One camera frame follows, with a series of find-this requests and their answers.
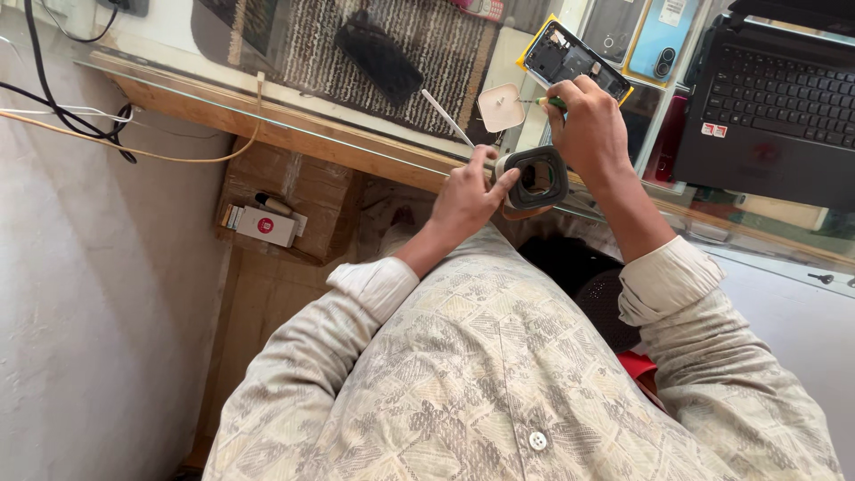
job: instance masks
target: laptop keyboard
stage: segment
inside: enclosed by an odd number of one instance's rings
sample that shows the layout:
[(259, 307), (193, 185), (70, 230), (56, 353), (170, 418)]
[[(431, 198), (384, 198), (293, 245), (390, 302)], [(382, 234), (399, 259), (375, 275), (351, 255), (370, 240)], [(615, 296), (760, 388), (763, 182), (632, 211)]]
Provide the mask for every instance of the laptop keyboard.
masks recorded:
[(704, 120), (853, 148), (855, 73), (724, 46)]

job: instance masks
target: rug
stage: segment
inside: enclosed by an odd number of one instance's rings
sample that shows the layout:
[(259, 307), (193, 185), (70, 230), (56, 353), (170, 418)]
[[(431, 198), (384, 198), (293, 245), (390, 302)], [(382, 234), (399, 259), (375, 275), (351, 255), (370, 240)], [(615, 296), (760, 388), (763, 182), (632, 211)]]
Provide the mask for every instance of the rug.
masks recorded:
[(436, 137), (459, 140), (418, 93), (392, 107), (333, 43), (359, 9), (401, 47), (426, 88), (475, 143), (484, 129), (476, 99), (498, 38), (495, 22), (445, 0), (197, 0), (192, 31), (208, 59)]

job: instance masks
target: wooden desk edge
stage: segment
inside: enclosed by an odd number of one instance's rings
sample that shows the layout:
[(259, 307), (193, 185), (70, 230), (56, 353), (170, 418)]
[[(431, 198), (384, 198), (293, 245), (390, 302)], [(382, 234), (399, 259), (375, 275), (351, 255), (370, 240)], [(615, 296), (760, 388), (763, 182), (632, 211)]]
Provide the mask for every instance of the wooden desk edge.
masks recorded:
[[(240, 113), (257, 111), (257, 101), (250, 95), (99, 51), (92, 52), (91, 62), (104, 68), (104, 73), (124, 91), (134, 105), (232, 134), (252, 136), (257, 119)], [(265, 122), (258, 135), (261, 142), (299, 151), (433, 193), (439, 192), (442, 182), (452, 169), (463, 165), (460, 161), (427, 149), (267, 101), (262, 102), (262, 117), (295, 128), (283, 128)], [(568, 173), (568, 178), (573, 183), (583, 184), (581, 178), (573, 172)], [(660, 211), (786, 246), (827, 262), (855, 268), (855, 259), (836, 252), (745, 227), (666, 200), (651, 199)]]

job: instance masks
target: screwdriver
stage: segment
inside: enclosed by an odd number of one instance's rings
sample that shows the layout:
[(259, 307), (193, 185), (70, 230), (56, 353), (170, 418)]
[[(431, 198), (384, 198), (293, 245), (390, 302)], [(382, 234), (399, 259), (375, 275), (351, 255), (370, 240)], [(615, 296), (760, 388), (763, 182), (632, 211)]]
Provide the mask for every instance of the screwdriver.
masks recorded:
[(555, 105), (559, 109), (564, 109), (564, 110), (567, 109), (567, 104), (565, 104), (564, 101), (558, 97), (552, 97), (552, 98), (538, 97), (535, 100), (521, 100), (521, 102), (523, 102), (524, 104), (537, 104), (537, 105), (544, 105), (544, 104), (549, 103), (549, 104)]

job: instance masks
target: white spudger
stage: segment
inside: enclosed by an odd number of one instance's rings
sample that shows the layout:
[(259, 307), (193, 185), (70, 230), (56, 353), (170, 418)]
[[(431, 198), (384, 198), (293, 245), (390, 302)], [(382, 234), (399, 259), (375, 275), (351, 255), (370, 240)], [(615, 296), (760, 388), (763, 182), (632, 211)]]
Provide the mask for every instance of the white spudger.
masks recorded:
[(427, 90), (422, 89), (422, 95), (424, 95), (428, 102), (430, 102), (430, 104), (436, 109), (436, 111), (439, 112), (439, 114), (442, 116), (442, 118), (445, 119), (448, 125), (450, 125), (451, 128), (454, 129), (454, 132), (456, 132), (457, 135), (459, 135), (460, 138), (463, 139), (463, 141), (465, 141), (470, 147), (474, 149), (475, 144), (472, 143), (472, 140), (469, 140), (469, 137), (467, 137), (466, 134), (463, 133), (463, 130), (461, 130), (461, 128), (451, 119), (451, 117), (448, 116), (442, 106), (439, 105), (439, 103), (431, 96), (431, 94)]

